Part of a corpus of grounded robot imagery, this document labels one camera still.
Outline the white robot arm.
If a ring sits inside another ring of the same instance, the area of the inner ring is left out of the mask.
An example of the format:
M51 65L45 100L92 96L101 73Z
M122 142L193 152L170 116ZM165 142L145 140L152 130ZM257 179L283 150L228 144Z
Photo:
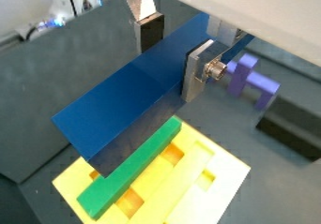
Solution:
M152 24L164 18L157 11L154 0L126 0L130 7L130 17L134 21L137 47L144 51L144 34L140 28L144 24ZM102 5L101 0L53 0L49 18L35 24L26 33L26 40L31 39L35 32L41 32L54 26L62 26L69 20ZM228 22L211 16L208 34L213 37L203 41L188 52L182 98L192 102L205 89L209 78L220 80L228 65L224 55L235 51L237 45L249 36L248 33Z

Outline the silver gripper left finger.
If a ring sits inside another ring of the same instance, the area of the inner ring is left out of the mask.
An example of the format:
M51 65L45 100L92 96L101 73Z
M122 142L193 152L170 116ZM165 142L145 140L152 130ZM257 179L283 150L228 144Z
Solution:
M145 52L164 38L165 15L157 11L154 0L126 0L134 27L137 50Z

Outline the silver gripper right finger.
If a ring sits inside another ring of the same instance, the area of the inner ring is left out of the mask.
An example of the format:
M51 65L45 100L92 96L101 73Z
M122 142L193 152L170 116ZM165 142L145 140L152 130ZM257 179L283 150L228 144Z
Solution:
M209 78L220 80L228 70L223 62L247 32L215 16L209 17L207 34L211 36L189 52L181 97L192 102L205 89Z

